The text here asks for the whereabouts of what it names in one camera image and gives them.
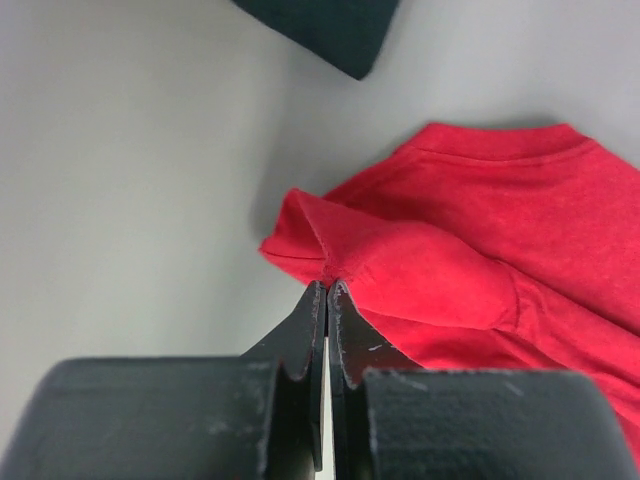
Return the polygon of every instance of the black object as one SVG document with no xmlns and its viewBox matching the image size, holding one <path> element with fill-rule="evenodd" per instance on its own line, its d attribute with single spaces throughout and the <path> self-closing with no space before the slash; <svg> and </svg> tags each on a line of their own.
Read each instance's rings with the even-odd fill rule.
<svg viewBox="0 0 640 480">
<path fill-rule="evenodd" d="M 357 80 L 373 67 L 398 6 L 398 0 L 233 2 Z"/>
<path fill-rule="evenodd" d="M 42 381 L 0 479 L 309 479 L 329 336 L 336 478 L 638 478 L 570 372 L 432 372 L 318 282 L 241 357 L 87 359 Z"/>
</svg>

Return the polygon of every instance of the red shirt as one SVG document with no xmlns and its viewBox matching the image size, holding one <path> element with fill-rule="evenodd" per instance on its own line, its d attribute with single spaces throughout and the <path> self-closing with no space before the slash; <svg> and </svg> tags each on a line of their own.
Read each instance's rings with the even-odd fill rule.
<svg viewBox="0 0 640 480">
<path fill-rule="evenodd" d="M 292 190 L 261 252 L 344 279 L 426 368 L 569 368 L 640 460 L 640 172 L 568 125 L 429 125 L 322 198 Z"/>
</svg>

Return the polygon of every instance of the red t-shirt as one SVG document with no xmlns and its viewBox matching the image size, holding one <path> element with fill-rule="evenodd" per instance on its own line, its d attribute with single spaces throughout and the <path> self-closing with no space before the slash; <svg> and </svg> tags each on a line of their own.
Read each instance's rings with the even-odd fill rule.
<svg viewBox="0 0 640 480">
<path fill-rule="evenodd" d="M 640 172 L 568 125 L 429 125 L 322 198 L 289 192 L 261 252 L 345 280 L 426 368 L 590 375 L 640 460 Z"/>
</svg>

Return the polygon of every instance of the white surface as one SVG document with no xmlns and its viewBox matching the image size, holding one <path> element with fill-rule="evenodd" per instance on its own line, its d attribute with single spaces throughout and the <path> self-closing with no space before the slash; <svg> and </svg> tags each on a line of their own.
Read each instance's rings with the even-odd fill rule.
<svg viewBox="0 0 640 480">
<path fill-rule="evenodd" d="M 250 346 L 302 291 L 255 253 L 284 192 L 430 120 L 569 121 L 640 164 L 639 23 L 406 0 L 357 82 L 225 0 L 0 2 L 0 450 L 60 359 Z"/>
</svg>

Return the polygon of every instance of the dark green object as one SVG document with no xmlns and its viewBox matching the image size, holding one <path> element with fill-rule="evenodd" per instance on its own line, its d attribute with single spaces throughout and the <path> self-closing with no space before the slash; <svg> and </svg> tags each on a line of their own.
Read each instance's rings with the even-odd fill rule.
<svg viewBox="0 0 640 480">
<path fill-rule="evenodd" d="M 268 27 L 361 80 L 373 67 L 399 0 L 233 0 Z"/>
</svg>

